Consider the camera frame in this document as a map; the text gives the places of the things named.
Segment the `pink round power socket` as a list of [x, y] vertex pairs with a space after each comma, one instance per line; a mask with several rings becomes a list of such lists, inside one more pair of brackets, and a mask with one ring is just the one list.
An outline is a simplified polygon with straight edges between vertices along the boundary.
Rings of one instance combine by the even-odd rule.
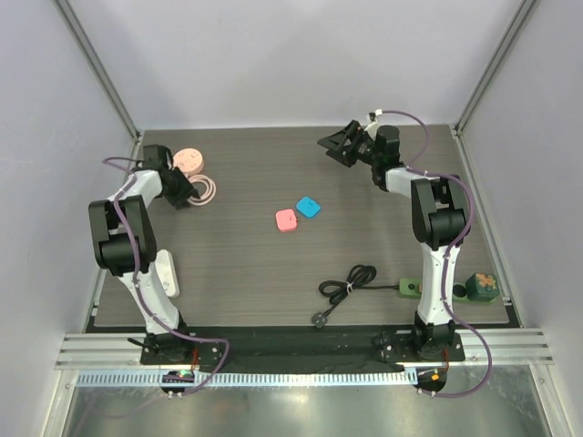
[[185, 176], [196, 176], [204, 169], [205, 161], [201, 152], [194, 147], [183, 148], [173, 156], [173, 164]]

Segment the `blue plug adapter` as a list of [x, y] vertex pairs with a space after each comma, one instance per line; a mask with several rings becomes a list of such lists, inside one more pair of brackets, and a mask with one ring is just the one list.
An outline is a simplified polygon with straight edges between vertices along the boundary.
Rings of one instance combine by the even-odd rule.
[[309, 197], [303, 197], [297, 202], [296, 209], [304, 217], [312, 219], [320, 213], [322, 207], [316, 200]]

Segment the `white triangular power socket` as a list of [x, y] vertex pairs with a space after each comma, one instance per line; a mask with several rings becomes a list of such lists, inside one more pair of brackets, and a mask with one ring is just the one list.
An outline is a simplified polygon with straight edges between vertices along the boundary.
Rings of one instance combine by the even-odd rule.
[[179, 282], [171, 253], [166, 249], [159, 250], [155, 265], [166, 295], [171, 299], [177, 298], [180, 294]]

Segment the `pink red plug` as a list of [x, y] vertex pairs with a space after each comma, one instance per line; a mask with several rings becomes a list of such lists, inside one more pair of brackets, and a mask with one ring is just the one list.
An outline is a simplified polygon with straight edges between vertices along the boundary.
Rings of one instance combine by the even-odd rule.
[[278, 210], [275, 213], [275, 222], [278, 231], [290, 232], [297, 229], [298, 219], [293, 209]]

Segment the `green power strip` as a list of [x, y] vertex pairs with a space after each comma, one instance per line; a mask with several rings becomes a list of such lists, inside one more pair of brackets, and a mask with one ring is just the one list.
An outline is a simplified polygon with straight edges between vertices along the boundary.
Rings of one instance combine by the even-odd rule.
[[[402, 298], [419, 300], [422, 297], [422, 282], [419, 279], [403, 278], [399, 281], [399, 295]], [[456, 283], [453, 287], [453, 301], [468, 302], [469, 298], [465, 286]]]

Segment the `green patterned cube adapter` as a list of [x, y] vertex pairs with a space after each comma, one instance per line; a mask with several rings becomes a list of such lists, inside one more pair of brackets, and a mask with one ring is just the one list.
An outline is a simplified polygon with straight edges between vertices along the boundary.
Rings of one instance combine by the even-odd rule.
[[465, 282], [466, 296], [470, 301], [491, 302], [500, 294], [494, 274], [475, 273]]

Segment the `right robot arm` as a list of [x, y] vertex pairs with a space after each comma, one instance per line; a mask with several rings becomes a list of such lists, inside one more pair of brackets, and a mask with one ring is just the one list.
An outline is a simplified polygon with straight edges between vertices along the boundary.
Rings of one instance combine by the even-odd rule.
[[397, 127], [374, 121], [363, 127], [353, 120], [342, 130], [317, 141], [325, 154], [351, 167], [370, 167], [379, 189], [408, 198], [414, 236], [423, 253], [421, 299], [414, 314], [411, 349], [431, 360], [454, 346], [452, 309], [455, 264], [471, 229], [475, 202], [471, 190], [456, 175], [421, 171], [401, 160]]

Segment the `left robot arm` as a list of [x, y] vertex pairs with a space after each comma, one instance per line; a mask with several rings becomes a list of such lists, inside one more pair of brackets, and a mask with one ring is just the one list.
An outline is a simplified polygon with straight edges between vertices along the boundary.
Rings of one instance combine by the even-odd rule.
[[94, 255], [98, 266], [118, 278], [138, 305], [146, 322], [146, 337], [137, 343], [142, 357], [181, 364], [192, 355], [193, 339], [159, 277], [148, 206], [164, 198], [173, 208], [185, 208], [199, 193], [174, 166], [168, 147], [145, 146], [142, 158], [131, 162], [134, 167], [125, 184], [88, 206]]

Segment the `aluminium frame rail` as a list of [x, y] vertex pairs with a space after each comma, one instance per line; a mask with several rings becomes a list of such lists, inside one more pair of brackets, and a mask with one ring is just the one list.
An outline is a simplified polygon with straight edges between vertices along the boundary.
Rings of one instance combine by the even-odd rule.
[[[495, 365], [552, 365], [554, 359], [540, 329], [482, 331]], [[67, 334], [57, 354], [57, 370], [134, 369], [141, 351], [123, 333]]]

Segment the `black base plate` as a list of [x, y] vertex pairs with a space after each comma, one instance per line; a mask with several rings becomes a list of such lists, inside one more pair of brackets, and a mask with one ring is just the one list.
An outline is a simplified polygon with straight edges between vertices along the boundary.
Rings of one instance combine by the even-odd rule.
[[208, 370], [223, 355], [233, 366], [263, 365], [269, 358], [301, 363], [313, 357], [318, 362], [333, 356], [363, 356], [381, 362], [419, 362], [447, 359], [461, 362], [465, 353], [461, 337], [435, 346], [419, 346], [409, 326], [256, 327], [213, 329], [217, 338], [184, 340], [169, 333], [149, 334], [128, 342], [142, 349], [140, 362], [147, 365], [196, 363]]

